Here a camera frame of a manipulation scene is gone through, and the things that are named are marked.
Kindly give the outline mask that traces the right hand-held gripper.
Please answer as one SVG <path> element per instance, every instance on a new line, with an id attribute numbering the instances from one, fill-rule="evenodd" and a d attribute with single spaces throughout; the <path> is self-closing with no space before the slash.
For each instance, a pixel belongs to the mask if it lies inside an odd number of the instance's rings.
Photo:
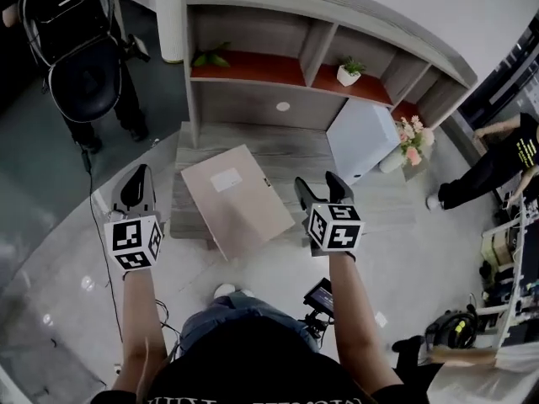
<path id="1" fill-rule="evenodd" d="M 342 178 L 327 171 L 325 179 L 331 203 L 353 202 L 353 190 Z M 357 249 L 365 222 L 354 205 L 322 203 L 323 199 L 318 198 L 300 177 L 295 178 L 294 190 L 301 208 L 307 210 L 304 227 L 313 257 Z"/>

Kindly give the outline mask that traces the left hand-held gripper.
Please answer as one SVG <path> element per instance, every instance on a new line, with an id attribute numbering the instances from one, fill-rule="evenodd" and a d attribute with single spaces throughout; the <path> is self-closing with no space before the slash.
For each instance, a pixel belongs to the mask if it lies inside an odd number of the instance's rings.
<path id="1" fill-rule="evenodd" d="M 151 268 L 161 250 L 163 226 L 161 214 L 154 211 L 156 195 L 148 165 L 135 166 L 119 180 L 112 191 L 112 206 L 104 223 L 109 257 L 123 272 Z M 139 214 L 124 213 L 128 211 Z"/>

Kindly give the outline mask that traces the light blue box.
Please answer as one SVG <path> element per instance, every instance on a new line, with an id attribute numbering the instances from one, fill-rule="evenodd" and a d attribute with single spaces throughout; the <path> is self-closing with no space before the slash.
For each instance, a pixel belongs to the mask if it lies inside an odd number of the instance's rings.
<path id="1" fill-rule="evenodd" d="M 326 131 L 337 174 L 348 184 L 370 172 L 400 143 L 389 110 L 348 99 Z"/>

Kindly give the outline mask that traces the beige cardboard box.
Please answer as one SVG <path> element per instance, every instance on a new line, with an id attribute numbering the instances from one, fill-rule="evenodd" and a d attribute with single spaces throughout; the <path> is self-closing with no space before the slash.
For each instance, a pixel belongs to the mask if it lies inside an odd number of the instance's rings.
<path id="1" fill-rule="evenodd" d="M 236 260 L 295 225 L 251 151 L 237 146 L 181 171 L 214 243 Z"/>

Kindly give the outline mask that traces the person's left forearm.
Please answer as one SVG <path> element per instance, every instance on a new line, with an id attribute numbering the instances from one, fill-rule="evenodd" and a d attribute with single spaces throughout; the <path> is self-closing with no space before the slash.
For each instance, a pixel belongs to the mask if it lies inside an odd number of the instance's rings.
<path id="1" fill-rule="evenodd" d="M 142 401 L 168 361 L 151 270 L 130 271 L 124 279 L 123 363 L 113 388 Z"/>

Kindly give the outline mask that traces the person's right forearm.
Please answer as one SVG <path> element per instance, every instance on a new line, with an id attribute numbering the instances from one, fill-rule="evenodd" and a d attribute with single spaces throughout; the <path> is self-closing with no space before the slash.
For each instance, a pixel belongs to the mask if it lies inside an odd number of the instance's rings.
<path id="1" fill-rule="evenodd" d="M 334 299 L 334 330 L 341 365 L 368 394 L 402 381 L 382 351 L 377 324 L 354 259 L 329 254 Z"/>

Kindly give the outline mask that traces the white ribbed vase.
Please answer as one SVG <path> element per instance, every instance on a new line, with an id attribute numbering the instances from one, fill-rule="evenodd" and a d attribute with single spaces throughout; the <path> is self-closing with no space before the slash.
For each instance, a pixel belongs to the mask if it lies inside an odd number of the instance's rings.
<path id="1" fill-rule="evenodd" d="M 395 148 L 378 164 L 379 170 L 382 173 L 391 173 L 395 169 L 401 167 L 405 161 L 405 156 L 400 148 Z"/>

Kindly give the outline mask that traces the pink and white flower bouquet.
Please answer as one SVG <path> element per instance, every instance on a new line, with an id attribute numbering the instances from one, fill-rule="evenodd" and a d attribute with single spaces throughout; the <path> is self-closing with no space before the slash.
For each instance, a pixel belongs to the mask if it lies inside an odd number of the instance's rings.
<path id="1" fill-rule="evenodd" d="M 418 166 L 423 150 L 435 143 L 434 132 L 423 125 L 418 115 L 413 115 L 410 120 L 402 117 L 398 121 L 398 134 L 401 153 L 411 166 Z"/>

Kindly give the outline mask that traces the small black monitor rig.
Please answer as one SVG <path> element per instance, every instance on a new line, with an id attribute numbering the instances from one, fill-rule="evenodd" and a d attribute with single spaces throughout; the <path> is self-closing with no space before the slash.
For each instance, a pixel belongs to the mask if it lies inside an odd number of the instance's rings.
<path id="1" fill-rule="evenodd" d="M 321 348 L 328 327 L 334 324 L 334 298 L 330 281 L 322 278 L 304 295 L 303 304 L 312 311 L 307 313 L 301 322 Z"/>

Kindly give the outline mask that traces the grey wooden desk with shelves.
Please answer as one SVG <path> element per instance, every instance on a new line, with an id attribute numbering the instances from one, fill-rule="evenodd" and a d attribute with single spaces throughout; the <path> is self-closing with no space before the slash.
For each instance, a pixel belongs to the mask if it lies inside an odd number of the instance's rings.
<path id="1" fill-rule="evenodd" d="M 189 121 L 177 166 L 247 146 L 296 222 L 288 242 L 305 237 L 294 179 L 319 185 L 334 168 L 326 131 L 348 99 L 440 123 L 478 79 L 454 48 L 374 0 L 183 0 L 182 15 Z M 229 67 L 191 66 L 222 42 Z M 347 56 L 366 70 L 344 87 Z"/>

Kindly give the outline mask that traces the small plant in white pot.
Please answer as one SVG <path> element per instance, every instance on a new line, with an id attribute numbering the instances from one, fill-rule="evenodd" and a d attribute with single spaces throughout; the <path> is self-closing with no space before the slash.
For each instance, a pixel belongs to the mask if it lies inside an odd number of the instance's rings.
<path id="1" fill-rule="evenodd" d="M 365 70 L 366 66 L 364 64 L 357 61 L 352 56 L 347 56 L 339 65 L 337 80 L 342 86 L 349 87 L 361 77 Z"/>

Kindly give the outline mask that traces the person's legs in blue jeans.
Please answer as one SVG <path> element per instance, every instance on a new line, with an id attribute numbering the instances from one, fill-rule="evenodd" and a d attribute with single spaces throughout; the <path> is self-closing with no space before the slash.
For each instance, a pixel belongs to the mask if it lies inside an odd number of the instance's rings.
<path id="1" fill-rule="evenodd" d="M 285 314 L 268 303 L 242 290 L 220 295 L 202 311 L 195 313 L 183 325 L 180 338 L 180 354 L 186 354 L 195 343 L 221 325 L 247 319 L 266 319 L 294 331 L 307 346 L 318 353 L 318 345 L 307 331 L 304 322 Z"/>

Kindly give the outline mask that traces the green leafy plant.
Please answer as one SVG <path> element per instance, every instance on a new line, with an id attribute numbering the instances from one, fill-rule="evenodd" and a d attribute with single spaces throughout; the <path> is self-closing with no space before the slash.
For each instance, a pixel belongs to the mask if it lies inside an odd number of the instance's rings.
<path id="1" fill-rule="evenodd" d="M 230 64 L 219 55 L 221 51 L 225 51 L 230 42 L 222 42 L 218 46 L 208 50 L 197 50 L 195 56 L 191 62 L 192 67 L 202 67 L 206 65 L 213 65 L 219 67 L 229 67 Z"/>

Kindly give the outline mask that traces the person's black shirt torso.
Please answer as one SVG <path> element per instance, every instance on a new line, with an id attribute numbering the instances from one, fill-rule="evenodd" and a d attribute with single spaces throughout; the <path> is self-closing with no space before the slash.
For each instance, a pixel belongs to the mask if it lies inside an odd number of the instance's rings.
<path id="1" fill-rule="evenodd" d="M 268 319 L 222 324 L 162 368 L 143 403 L 429 404 L 399 380 L 374 340 L 340 328 L 336 336 L 339 360 Z"/>

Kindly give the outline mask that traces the black glass double door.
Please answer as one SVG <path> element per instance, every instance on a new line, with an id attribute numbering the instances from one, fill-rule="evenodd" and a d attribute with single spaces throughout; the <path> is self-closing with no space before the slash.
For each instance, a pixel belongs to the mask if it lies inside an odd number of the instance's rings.
<path id="1" fill-rule="evenodd" d="M 458 109 L 474 129 L 489 124 L 539 74 L 539 19 L 534 18 L 509 54 Z"/>

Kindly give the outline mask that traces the white long office bench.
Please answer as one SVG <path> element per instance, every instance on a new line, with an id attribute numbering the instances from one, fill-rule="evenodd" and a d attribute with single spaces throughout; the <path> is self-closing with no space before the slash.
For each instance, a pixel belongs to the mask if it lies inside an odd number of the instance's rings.
<path id="1" fill-rule="evenodd" d="M 480 318 L 491 323 L 486 334 L 495 336 L 496 348 L 539 341 L 539 209 L 520 198 L 511 221 L 483 233 L 485 242 L 516 232 L 510 261 L 493 269 L 493 285 L 483 292 Z"/>

